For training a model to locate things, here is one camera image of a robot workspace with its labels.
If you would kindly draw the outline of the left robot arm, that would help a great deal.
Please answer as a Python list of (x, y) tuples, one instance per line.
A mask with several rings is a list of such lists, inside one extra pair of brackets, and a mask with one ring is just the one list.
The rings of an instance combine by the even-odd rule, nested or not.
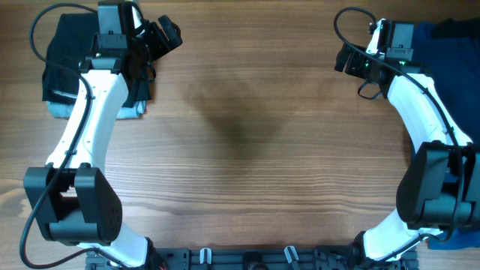
[(122, 203), (104, 175), (113, 127), (130, 92), (156, 77), (153, 63), (182, 44), (168, 16), (145, 19), (136, 1), (101, 1), (94, 9), (99, 29), (81, 62), (46, 65), (77, 78), (78, 92), (64, 133), (42, 167), (29, 168), (23, 187), (31, 205), (19, 242), (37, 225), (42, 237), (92, 253), (116, 269), (165, 269), (152, 241), (122, 220)]

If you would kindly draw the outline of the black shorts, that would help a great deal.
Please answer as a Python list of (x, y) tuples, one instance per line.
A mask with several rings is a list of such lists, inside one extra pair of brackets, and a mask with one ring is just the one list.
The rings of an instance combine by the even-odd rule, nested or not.
[[(78, 71), (98, 32), (97, 15), (63, 13), (47, 48), (46, 59)], [(72, 73), (48, 64), (42, 74), (42, 100), (48, 104), (73, 105), (79, 85), (79, 79)]]

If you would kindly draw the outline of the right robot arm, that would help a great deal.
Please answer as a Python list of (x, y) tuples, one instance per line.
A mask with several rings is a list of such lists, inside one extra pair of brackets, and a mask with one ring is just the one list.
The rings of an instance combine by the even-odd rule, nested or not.
[(399, 113), (412, 161), (394, 211), (355, 239), (350, 263), (365, 268), (398, 262), (420, 242), (432, 250), (479, 246), (479, 146), (450, 116), (433, 74), (413, 61), (414, 25), (372, 19), (370, 43), (344, 41), (335, 70), (379, 87)]

